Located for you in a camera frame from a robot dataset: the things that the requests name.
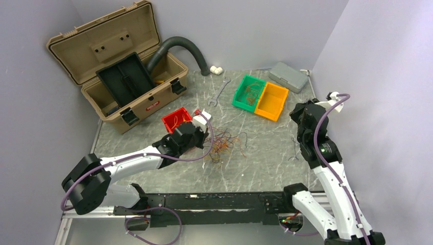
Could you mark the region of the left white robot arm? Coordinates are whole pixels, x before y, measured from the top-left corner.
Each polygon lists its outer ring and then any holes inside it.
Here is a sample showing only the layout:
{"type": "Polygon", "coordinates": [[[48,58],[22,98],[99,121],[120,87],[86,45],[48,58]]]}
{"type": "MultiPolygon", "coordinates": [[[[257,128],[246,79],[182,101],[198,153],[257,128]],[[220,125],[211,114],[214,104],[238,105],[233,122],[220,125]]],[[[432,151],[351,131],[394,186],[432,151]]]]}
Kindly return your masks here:
{"type": "Polygon", "coordinates": [[[181,155],[193,148],[203,149],[208,136],[214,135],[211,124],[183,122],[172,134],[136,152],[99,158],[84,156],[62,181],[65,196],[61,210],[75,210],[83,215],[108,204],[122,206],[133,214],[141,214],[148,206],[148,197],[135,183],[118,186],[123,178],[148,170],[157,170],[182,161],[181,155]]]}

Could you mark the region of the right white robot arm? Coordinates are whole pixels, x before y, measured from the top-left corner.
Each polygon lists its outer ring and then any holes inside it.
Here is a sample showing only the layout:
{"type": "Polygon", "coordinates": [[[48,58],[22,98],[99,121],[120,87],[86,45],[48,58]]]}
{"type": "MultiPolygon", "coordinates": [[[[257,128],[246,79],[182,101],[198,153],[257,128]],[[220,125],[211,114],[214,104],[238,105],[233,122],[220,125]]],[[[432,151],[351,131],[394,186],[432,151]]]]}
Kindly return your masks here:
{"type": "Polygon", "coordinates": [[[284,187],[281,204],[284,210],[295,210],[314,226],[324,244],[385,244],[381,232],[375,232],[363,215],[348,183],[342,156],[327,135],[328,114],[342,108],[342,100],[318,99],[297,103],[290,113],[297,124],[297,141],[303,158],[320,181],[331,211],[316,201],[302,184],[284,187]]]}

